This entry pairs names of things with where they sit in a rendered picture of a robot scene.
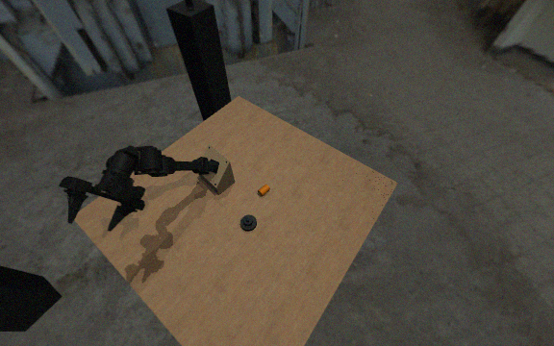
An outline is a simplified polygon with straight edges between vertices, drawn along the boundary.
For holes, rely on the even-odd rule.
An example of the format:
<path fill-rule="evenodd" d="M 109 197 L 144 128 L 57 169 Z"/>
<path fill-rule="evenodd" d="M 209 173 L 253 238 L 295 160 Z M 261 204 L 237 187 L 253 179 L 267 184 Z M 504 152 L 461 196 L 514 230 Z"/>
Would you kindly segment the orange knob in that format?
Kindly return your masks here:
<path fill-rule="evenodd" d="M 270 187 L 268 185 L 264 185 L 262 188 L 258 190 L 258 192 L 261 196 L 264 196 L 269 190 L 270 190 Z"/>

